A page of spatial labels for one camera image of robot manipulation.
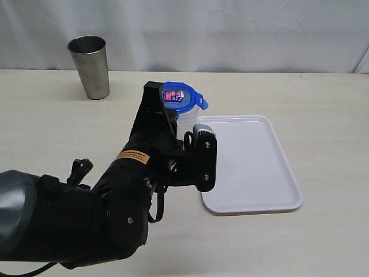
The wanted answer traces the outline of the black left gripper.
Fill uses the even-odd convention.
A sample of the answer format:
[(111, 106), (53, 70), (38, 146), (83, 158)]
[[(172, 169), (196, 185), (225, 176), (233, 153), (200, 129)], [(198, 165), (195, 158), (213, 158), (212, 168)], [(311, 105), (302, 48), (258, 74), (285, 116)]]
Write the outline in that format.
[(166, 109), (164, 84), (144, 85), (140, 106), (126, 144), (126, 189), (129, 192), (166, 192), (171, 187), (195, 186), (200, 192), (214, 188), (217, 140), (186, 135), (178, 140), (175, 112)]

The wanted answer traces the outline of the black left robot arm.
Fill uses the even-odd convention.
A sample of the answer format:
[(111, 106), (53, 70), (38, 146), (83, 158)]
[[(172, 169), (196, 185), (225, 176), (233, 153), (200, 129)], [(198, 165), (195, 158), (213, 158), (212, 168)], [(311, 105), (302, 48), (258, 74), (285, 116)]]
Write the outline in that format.
[(197, 123), (177, 137), (177, 113), (163, 83), (144, 85), (129, 140), (94, 187), (93, 165), (76, 159), (66, 182), (17, 170), (1, 173), (1, 260), (86, 267), (132, 256), (161, 221), (170, 186), (208, 192), (216, 182), (217, 140)]

